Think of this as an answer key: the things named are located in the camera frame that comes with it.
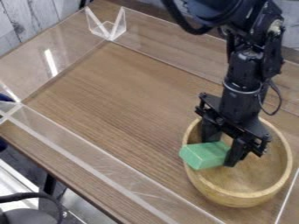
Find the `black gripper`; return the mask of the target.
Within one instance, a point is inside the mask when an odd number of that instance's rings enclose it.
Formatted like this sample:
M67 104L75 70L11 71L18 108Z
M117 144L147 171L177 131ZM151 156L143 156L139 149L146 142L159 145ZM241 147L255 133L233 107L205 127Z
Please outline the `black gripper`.
M262 157L271 141L270 132L258 116L263 110L269 82L241 86L223 81L222 96L201 93L195 113L202 118L202 141L218 142L223 134L233 138L225 165L234 167L249 153Z

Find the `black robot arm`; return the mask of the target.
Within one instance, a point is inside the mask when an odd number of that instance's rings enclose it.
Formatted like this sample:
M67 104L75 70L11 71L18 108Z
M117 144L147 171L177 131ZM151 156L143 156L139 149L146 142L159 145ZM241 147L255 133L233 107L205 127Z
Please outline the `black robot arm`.
M223 164L233 167L250 153L262 156L271 135L259 120L270 90L279 88L273 78L282 73L282 42L286 32L283 12L274 0L183 0L199 27L194 27L174 0L162 0L182 29L203 35L218 29L227 39L229 71L222 96L202 93L195 112L202 118L205 143L233 138Z

